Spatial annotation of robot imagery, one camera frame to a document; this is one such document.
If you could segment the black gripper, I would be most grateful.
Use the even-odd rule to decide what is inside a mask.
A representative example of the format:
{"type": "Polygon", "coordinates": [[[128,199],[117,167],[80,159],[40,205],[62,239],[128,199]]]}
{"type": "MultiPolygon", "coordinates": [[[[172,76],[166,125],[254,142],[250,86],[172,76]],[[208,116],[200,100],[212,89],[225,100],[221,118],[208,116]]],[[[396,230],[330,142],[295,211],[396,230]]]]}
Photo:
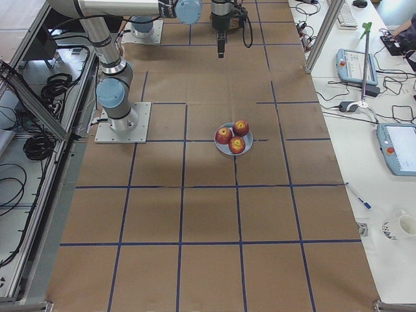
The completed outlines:
{"type": "Polygon", "coordinates": [[[247,9],[237,1],[211,1],[211,25],[217,32],[217,53],[218,58],[224,58],[226,35],[230,19],[233,16],[241,16],[247,21],[247,9]]]}

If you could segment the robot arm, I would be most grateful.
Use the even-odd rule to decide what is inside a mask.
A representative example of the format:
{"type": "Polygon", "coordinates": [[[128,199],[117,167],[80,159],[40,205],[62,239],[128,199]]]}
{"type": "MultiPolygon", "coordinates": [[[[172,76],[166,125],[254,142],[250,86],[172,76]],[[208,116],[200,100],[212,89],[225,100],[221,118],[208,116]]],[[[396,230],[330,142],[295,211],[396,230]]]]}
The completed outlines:
{"type": "Polygon", "coordinates": [[[133,69],[121,56],[105,22],[105,16],[178,18],[196,23],[202,13],[201,1],[50,1],[57,12],[78,18],[99,57],[104,80],[96,96],[107,113],[111,130],[128,133],[138,125],[138,114],[128,100],[133,69]]]}
{"type": "MultiPolygon", "coordinates": [[[[129,19],[131,33],[140,38],[149,36],[153,31],[153,24],[161,18],[177,18],[186,25],[192,25],[199,21],[203,2],[202,1],[159,1],[159,15],[155,18],[150,16],[133,16],[129,19]]],[[[232,23],[236,22],[239,29],[246,27],[250,31],[250,41],[247,42],[245,35],[242,41],[245,47],[250,48],[253,44],[252,25],[248,11],[237,1],[211,1],[211,26],[216,31],[216,43],[218,58],[222,59],[225,54],[228,31],[232,23]]]]}

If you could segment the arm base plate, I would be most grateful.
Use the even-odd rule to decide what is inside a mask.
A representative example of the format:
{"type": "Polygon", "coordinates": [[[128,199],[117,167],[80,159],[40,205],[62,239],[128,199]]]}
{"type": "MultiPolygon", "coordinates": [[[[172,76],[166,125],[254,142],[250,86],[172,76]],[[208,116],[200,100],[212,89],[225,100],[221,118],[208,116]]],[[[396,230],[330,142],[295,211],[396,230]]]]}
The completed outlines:
{"type": "Polygon", "coordinates": [[[163,32],[163,21],[157,20],[149,24],[127,22],[122,34],[122,44],[159,45],[163,32]]]}
{"type": "Polygon", "coordinates": [[[130,113],[120,120],[107,116],[103,110],[98,123],[95,143],[98,144],[145,144],[151,115],[151,102],[134,102],[130,113]]]}

